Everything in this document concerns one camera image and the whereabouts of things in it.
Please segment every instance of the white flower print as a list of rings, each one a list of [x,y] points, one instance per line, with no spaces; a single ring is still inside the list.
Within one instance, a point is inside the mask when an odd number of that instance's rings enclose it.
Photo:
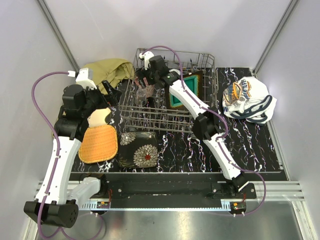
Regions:
[[[140,168],[154,167],[157,165],[158,150],[151,144],[139,147],[133,156],[133,162]]]
[[[120,145],[128,145],[136,139],[136,134],[134,132],[125,132],[121,134]]]

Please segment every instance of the white wall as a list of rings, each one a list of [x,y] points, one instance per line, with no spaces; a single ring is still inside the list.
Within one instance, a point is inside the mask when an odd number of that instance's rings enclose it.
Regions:
[[[320,236],[320,1],[300,1],[258,77],[275,96],[273,123],[292,180]]]
[[[31,87],[48,72],[72,69],[35,0],[2,0],[0,22],[0,238],[20,240],[25,201],[34,199],[53,146],[33,106]],[[39,106],[53,122],[71,80],[54,76],[36,88]]]
[[[166,45],[218,67],[254,67],[289,1],[46,0],[80,66]]]

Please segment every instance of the metal corner post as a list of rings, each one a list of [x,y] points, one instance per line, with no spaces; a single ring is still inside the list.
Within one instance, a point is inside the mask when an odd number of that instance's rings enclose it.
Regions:
[[[56,36],[56,39],[58,40],[59,44],[61,45],[61,48],[63,49],[63,52],[64,52],[65,56],[67,57],[67,59],[69,60],[71,66],[73,67],[73,69],[75,71],[78,72],[80,69],[79,65],[78,65],[76,59],[74,58],[73,54],[71,53],[71,51],[66,43],[66,40],[64,39],[63,35],[61,34],[61,32],[58,28],[58,25],[57,25],[52,13],[51,13],[46,1],[45,0],[35,0],[35,1],[38,3],[42,13],[44,14],[48,24],[50,25],[54,35]]]
[[[262,65],[264,64],[264,61],[266,60],[271,48],[273,47],[273,45],[275,44],[278,36],[280,35],[281,31],[283,30],[284,26],[286,25],[287,21],[289,20],[290,16],[292,15],[292,13],[294,12],[296,6],[298,5],[300,0],[291,0],[290,3],[288,4],[287,8],[285,9],[278,25],[276,26],[269,42],[267,43],[266,47],[263,50],[263,53],[261,55],[261,57],[259,58],[256,66],[253,69],[253,72],[255,74],[257,74],[260,70],[260,68],[262,67]]]

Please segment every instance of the wire dish rack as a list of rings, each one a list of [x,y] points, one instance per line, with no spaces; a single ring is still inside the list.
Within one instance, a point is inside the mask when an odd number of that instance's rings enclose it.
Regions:
[[[138,48],[133,66],[135,69],[144,66],[139,54],[146,48]],[[182,61],[183,74],[203,71],[203,100],[213,107],[217,103],[218,80],[215,67],[215,57],[208,53],[176,51]],[[179,63],[173,52],[153,49],[152,53],[161,55],[169,69],[179,69]],[[143,131],[163,130],[172,132],[191,133],[193,117],[187,110],[166,109],[165,90],[154,86],[153,95],[147,99],[145,106],[135,104],[138,86],[129,80],[125,89],[123,101],[119,109],[125,128],[135,128]]]

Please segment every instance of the marble pattern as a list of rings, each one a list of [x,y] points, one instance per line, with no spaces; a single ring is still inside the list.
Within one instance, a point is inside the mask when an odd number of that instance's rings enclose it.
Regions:
[[[218,68],[218,108],[222,112],[223,90],[234,81],[242,77],[251,76],[249,68]],[[124,132],[124,121],[118,107],[112,107],[111,125],[117,133]],[[276,152],[271,140],[268,127],[259,126],[245,120],[227,118],[229,134],[224,140],[228,150],[237,164],[244,169],[261,172],[280,171]],[[158,135],[158,165],[150,168],[121,168],[119,167],[118,155],[104,162],[86,164],[75,158],[72,172],[220,172],[215,157],[209,148],[191,133],[171,132],[157,130]]]

